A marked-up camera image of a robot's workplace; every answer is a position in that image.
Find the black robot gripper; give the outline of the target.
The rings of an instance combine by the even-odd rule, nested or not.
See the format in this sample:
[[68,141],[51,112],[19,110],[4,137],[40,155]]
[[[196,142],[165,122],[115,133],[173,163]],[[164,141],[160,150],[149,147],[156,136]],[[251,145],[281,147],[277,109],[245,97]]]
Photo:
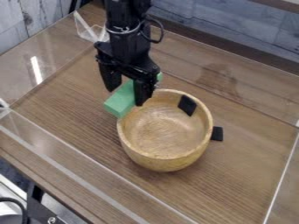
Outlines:
[[156,76],[160,67],[149,57],[151,28],[141,27],[132,31],[107,29],[108,42],[96,42],[97,63],[101,80],[108,92],[121,85],[121,76],[133,80],[135,105],[140,107],[152,97]]

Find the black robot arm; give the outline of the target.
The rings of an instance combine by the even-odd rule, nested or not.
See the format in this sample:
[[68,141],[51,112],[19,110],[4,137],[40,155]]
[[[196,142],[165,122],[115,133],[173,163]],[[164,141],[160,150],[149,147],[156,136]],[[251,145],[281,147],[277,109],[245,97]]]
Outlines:
[[160,67],[149,57],[151,44],[164,38],[164,26],[147,12],[152,0],[104,0],[108,41],[97,41],[97,65],[105,88],[121,85],[121,76],[133,81],[135,105],[152,97]]

